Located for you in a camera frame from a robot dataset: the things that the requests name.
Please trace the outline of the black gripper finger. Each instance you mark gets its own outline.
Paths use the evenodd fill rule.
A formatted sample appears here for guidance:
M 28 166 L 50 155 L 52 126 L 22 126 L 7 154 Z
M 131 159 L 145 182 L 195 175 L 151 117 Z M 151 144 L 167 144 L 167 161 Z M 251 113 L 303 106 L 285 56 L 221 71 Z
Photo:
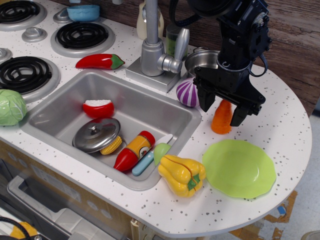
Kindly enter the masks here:
M 197 95 L 198 95 L 200 108 L 204 112 L 207 112 L 212 106 L 212 104 L 215 102 L 216 94 L 212 92 L 208 92 L 203 87 L 198 86 Z
M 238 127 L 245 118 L 249 115 L 258 115 L 262 106 L 257 104 L 240 104 L 238 105 L 232 115 L 230 126 Z

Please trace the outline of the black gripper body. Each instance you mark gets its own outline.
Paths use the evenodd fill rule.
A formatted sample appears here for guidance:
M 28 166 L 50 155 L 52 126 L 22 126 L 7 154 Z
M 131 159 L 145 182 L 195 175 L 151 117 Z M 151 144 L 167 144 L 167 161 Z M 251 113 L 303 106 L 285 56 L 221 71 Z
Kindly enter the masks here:
M 196 67 L 193 83 L 196 87 L 201 86 L 236 106 L 242 104 L 262 106 L 266 98 L 250 82 L 250 76 L 256 76 L 252 73 L 253 62 L 250 61 L 242 69 L 233 69 L 226 64 L 218 62 L 217 69 Z

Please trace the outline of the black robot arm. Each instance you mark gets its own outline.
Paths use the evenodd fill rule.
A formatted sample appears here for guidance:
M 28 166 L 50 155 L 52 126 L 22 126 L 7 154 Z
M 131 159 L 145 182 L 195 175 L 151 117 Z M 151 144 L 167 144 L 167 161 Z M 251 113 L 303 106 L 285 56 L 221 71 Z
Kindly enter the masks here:
M 266 98 L 250 82 L 252 66 L 260 58 L 268 63 L 264 52 L 270 49 L 268 5 L 264 0 L 189 0 L 194 15 L 177 21 L 178 1 L 169 4 L 169 17 L 178 27 L 186 27 L 201 18 L 219 22 L 222 38 L 217 68 L 196 67 L 195 79 L 199 105 L 208 111 L 216 96 L 236 106 L 230 125 L 238 127 L 248 115 L 258 115 Z

